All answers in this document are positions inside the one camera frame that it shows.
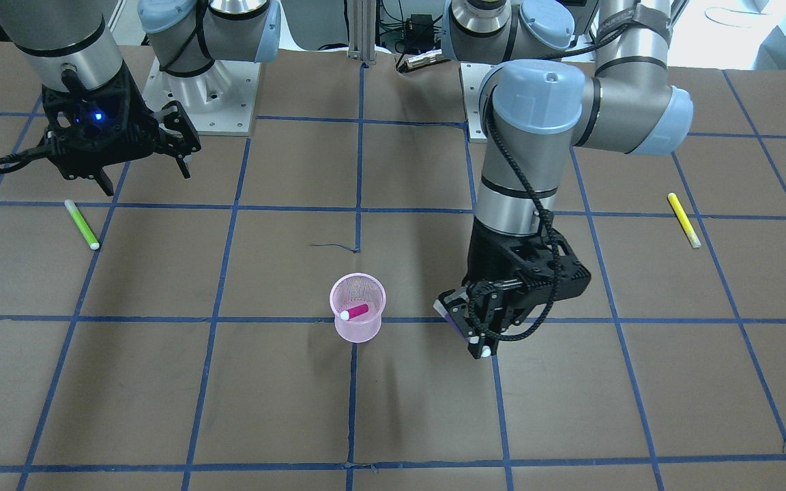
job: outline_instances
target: black strap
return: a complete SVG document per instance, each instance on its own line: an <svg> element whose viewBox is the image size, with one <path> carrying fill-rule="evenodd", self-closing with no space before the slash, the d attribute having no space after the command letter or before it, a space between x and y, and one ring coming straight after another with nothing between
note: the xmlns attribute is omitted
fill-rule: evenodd
<svg viewBox="0 0 786 491"><path fill-rule="evenodd" d="M664 38L667 44L671 40L669 16L665 15L665 13L660 10L645 7L642 3L636 3L629 9L621 10L621 12L605 19L605 22L599 25L596 38L601 40L608 35L609 32L617 31L620 27L629 24L636 24L639 27L645 27L646 29L656 32Z"/></svg>
<svg viewBox="0 0 786 491"><path fill-rule="evenodd" d="M508 43L505 45L505 54L502 55L502 61L506 62L511 60L511 52L514 50L514 41L517 40L517 25L521 24L516 19L520 18L518 13L521 6L515 5L511 12L511 30L508 31Z"/></svg>
<svg viewBox="0 0 786 491"><path fill-rule="evenodd" d="M208 44L205 43L205 13L208 12L209 0L200 0L196 5L196 40L199 41L199 50L202 55L210 59L212 54L208 52Z"/></svg>

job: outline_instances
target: metal bracket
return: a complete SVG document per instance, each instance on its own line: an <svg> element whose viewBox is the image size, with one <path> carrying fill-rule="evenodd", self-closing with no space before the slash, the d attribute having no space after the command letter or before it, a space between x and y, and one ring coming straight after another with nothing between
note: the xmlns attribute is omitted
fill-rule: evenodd
<svg viewBox="0 0 786 491"><path fill-rule="evenodd" d="M469 142L487 142L487 135L484 134L484 130L481 130L481 109L478 98L481 96L481 81L494 66L483 63L459 64L459 74L463 84L463 105L469 120Z"/></svg>
<svg viewBox="0 0 786 491"><path fill-rule="evenodd" d="M350 25L347 58L375 64L375 15L377 0L351 0L347 3Z"/></svg>
<svg viewBox="0 0 786 491"><path fill-rule="evenodd" d="M147 106L155 111L160 110L172 99L181 100L184 110L199 134L217 134L218 136L249 136L250 122L257 102L259 89L259 70L261 64L247 61L218 60L219 74L213 82L223 87L217 93L207 93L209 89L202 84L203 75L193 78L175 80L181 93L173 93L172 77L160 72L160 62L154 59L147 76L147 84L141 95Z"/></svg>

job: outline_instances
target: mesh cup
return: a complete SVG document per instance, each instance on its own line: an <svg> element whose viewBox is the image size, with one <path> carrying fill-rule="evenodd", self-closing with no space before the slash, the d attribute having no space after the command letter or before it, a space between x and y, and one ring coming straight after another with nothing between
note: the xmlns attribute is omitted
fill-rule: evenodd
<svg viewBox="0 0 786 491"><path fill-rule="evenodd" d="M350 321L341 320L343 310L368 304L368 312ZM330 291L330 307L336 315L336 331L350 342L367 342L381 329L381 313L387 304L387 293L374 277L353 273L342 277Z"/></svg>

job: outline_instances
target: black cable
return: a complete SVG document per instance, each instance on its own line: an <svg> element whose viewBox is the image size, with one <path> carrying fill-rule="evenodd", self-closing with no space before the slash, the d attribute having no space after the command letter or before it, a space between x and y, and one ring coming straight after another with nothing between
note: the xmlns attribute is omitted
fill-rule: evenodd
<svg viewBox="0 0 786 491"><path fill-rule="evenodd" d="M187 50L187 46L193 41L200 31L203 30L203 20L205 20L205 13L208 12L208 3L209 0L199 0L196 3L196 25L193 27L193 31L190 32L190 36L187 37L187 40L181 44L181 47L178 49L175 56L171 59L170 62L166 63L166 65L160 65L160 72L168 72L169 68L172 65L175 65L178 59L184 55L185 50Z"/></svg>
<svg viewBox="0 0 786 491"><path fill-rule="evenodd" d="M347 0L344 0L344 30L347 32L347 41L350 43L350 20L347 19Z"/></svg>
<svg viewBox="0 0 786 491"><path fill-rule="evenodd" d="M548 314L551 312L551 308L554 307L554 301L556 300L557 290L559 287L559 239L557 237L557 232L552 227L553 218L551 217L550 211L542 205L542 199L539 198L538 193L536 190L533 189L533 186L529 183L527 176L521 170L521 166L514 161L514 156L508 151L505 146L505 143L502 142L502 136L500 136L499 131L496 128L496 122L493 118L493 108L487 109L487 116L484 118L484 123L487 126L487 134L490 134L490 137L493 139L493 143L499 149L499 152L502 154L502 158L505 158L506 162L508 162L509 167L511 170L514 171L515 176L517 179L521 181L521 185L523 189L526 190L527 195L533 201L533 205L536 206L536 211L539 213L539 220L542 224L542 228L545 230L545 233L548 235L548 244L551 249L551 258L554 263L554 277L551 283L551 293L549 296L548 303L545 304L545 308L542 310L542 314L539 315L538 319L534 321L533 325L529 327L529 329L525 330L522 333L518 333L517 335L503 335L502 333L495 333L492 332L490 329L487 329L481 324L480 319L478 319L478 315L475 314L475 298L481 295L489 295L489 293L493 293L496 290L493 286L487 286L487 291L480 291L480 292L471 292L471 299L468 303L468 311L469 316L467 320L471 324L472 329L474 329L478 333L482 333L482 335L487 336L490 339L496 339L497 341L521 341L523 339L529 338L539 326L548 318Z"/></svg>
<svg viewBox="0 0 786 491"><path fill-rule="evenodd" d="M568 58L571 56L578 56L580 54L592 53L595 52L595 50L599 50L605 46L608 46L608 44L611 44L617 38L620 38L621 34L624 34L627 28L629 28L629 26L627 25L617 28L617 30L612 31L609 35L599 40L598 43L593 44L593 46L587 48L581 48L580 50L569 50L568 52L550 53L543 56L537 56L534 59L559 59L559 58Z"/></svg>

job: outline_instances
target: light blue joint cover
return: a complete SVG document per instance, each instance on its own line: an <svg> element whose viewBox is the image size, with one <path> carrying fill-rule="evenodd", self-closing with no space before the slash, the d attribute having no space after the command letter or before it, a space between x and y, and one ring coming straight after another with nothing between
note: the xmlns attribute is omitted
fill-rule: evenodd
<svg viewBox="0 0 786 491"><path fill-rule="evenodd" d="M453 52L453 40L450 38L450 30L455 29L451 22L456 22L450 18L450 0L445 0L445 9L442 16L442 54L446 59L456 61L456 53Z"/></svg>
<svg viewBox="0 0 786 491"><path fill-rule="evenodd" d="M521 20L537 40L556 50L567 49L572 41L574 18L556 0L523 0Z"/></svg>
<svg viewBox="0 0 786 491"><path fill-rule="evenodd" d="M140 0L138 18L147 34L157 34L181 22L196 7L196 0Z"/></svg>
<svg viewBox="0 0 786 491"><path fill-rule="evenodd" d="M493 91L493 109L505 122L532 134L569 130L581 117L584 73L543 59L503 63Z"/></svg>
<svg viewBox="0 0 786 491"><path fill-rule="evenodd" d="M630 153L637 155L669 155L673 152L690 131L693 122L693 101L686 90L672 87L671 99L667 109L660 116L660 121L648 134L648 137Z"/></svg>
<svg viewBox="0 0 786 491"><path fill-rule="evenodd" d="M278 46L281 41L281 4L278 0L272 0L269 5L269 12L265 16L265 28L263 35L259 38L257 55L254 61L257 63L268 63L274 61L278 56Z"/></svg>

